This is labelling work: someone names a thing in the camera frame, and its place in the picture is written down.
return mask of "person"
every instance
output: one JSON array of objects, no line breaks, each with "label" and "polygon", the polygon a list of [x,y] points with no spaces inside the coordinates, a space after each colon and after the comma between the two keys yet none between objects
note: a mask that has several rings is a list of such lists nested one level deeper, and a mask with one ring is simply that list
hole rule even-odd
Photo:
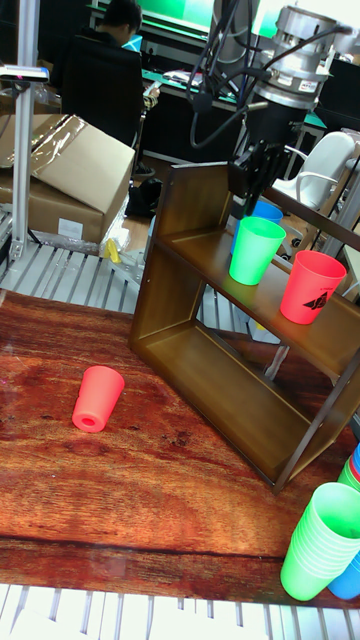
[{"label": "person", "polygon": [[[110,47],[122,47],[139,31],[142,22],[142,10],[135,0],[111,0],[108,5],[102,23],[96,28],[82,27],[80,35],[85,38],[98,40]],[[55,60],[50,74],[50,84],[61,94],[64,72],[71,49],[68,42],[63,51]],[[152,89],[150,94],[144,96],[144,106],[147,111],[156,106],[160,91]],[[139,160],[135,169],[135,177],[151,178],[155,174],[154,169],[147,167],[141,160],[142,148],[140,146]]]}]

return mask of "white chair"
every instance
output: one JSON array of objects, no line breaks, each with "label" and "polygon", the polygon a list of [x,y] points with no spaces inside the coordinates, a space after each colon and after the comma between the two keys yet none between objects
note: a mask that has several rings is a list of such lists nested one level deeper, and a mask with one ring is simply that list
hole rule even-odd
[{"label": "white chair", "polygon": [[342,131],[334,131],[322,138],[308,156],[298,149],[288,149],[302,157],[303,167],[292,180],[275,180],[274,189],[311,209],[320,209],[354,153],[354,140]]}]

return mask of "green plastic cup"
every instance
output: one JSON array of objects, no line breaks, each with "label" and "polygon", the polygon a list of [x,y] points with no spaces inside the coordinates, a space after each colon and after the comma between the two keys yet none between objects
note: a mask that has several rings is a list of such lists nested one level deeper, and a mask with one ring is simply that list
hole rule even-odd
[{"label": "green plastic cup", "polygon": [[299,526],[301,522],[302,526],[306,526],[307,530],[309,531],[309,535],[311,535],[313,539],[315,538],[316,540],[320,540],[324,546],[332,549],[334,546],[333,532],[330,530],[326,531],[324,529],[320,531],[316,525],[316,521],[314,521],[313,518],[310,517],[309,513],[310,513],[310,503],[306,507],[301,517],[301,520],[299,521],[297,526]]},{"label": "green plastic cup", "polygon": [[315,529],[313,529],[311,521],[308,521],[305,524],[304,519],[301,518],[293,535],[295,535],[295,532],[297,533],[301,544],[306,546],[311,545],[313,553],[319,554],[320,556],[336,556],[343,559],[348,558],[349,556],[348,549],[339,548],[338,545],[335,545],[334,547],[334,542],[330,538],[325,538],[324,535],[320,535]]},{"label": "green plastic cup", "polygon": [[[326,546],[320,553],[322,539]],[[293,533],[281,570],[282,585],[293,598],[310,600],[346,569],[359,550],[360,493],[338,482],[323,484],[314,491]]]},{"label": "green plastic cup", "polygon": [[296,555],[296,558],[305,567],[307,571],[313,573],[318,578],[329,578],[332,576],[339,576],[345,571],[348,566],[348,560],[342,560],[335,563],[328,559],[323,559],[315,555],[310,555],[301,545],[298,544],[296,536],[291,539],[292,553]]},{"label": "green plastic cup", "polygon": [[243,218],[230,264],[231,277],[241,284],[259,284],[285,236],[285,230],[275,222]]},{"label": "green plastic cup", "polygon": [[358,482],[351,473],[349,460],[345,462],[343,469],[338,477],[338,482],[346,484],[348,487],[356,489],[356,491],[360,491],[360,482]]},{"label": "green plastic cup", "polygon": [[360,493],[339,482],[318,487],[309,502],[306,517],[321,535],[343,549],[360,550]]},{"label": "green plastic cup", "polygon": [[280,572],[281,584],[285,591],[296,600],[311,600],[337,578],[322,577],[307,569],[291,546],[288,549]]},{"label": "green plastic cup", "polygon": [[333,570],[342,573],[351,562],[351,560],[349,561],[349,552],[338,553],[335,545],[327,551],[326,547],[321,548],[312,539],[302,537],[298,527],[294,531],[292,541],[298,555],[304,562],[325,573]]}]

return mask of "cup logo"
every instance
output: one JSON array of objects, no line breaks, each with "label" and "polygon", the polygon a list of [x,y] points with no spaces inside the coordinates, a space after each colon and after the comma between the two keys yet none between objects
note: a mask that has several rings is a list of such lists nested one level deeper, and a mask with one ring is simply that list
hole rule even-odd
[{"label": "cup logo", "polygon": [[315,300],[306,302],[303,306],[309,307],[313,311],[315,311],[316,309],[322,309],[323,307],[325,307],[327,303],[327,298],[328,298],[328,294],[326,292],[326,293],[323,293],[322,296],[320,296],[320,298],[316,298]]}]

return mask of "wood grain surface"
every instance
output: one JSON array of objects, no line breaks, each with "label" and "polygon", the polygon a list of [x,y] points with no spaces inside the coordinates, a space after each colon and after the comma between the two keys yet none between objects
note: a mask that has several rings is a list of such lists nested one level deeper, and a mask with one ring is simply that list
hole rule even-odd
[{"label": "wood grain surface", "polygon": [[[0,300],[0,582],[294,603],[279,580],[291,533],[337,479],[351,432],[275,497],[129,350],[131,317]],[[94,364],[126,386],[104,431],[87,434],[71,415]],[[310,604],[360,599],[325,590]]]}]

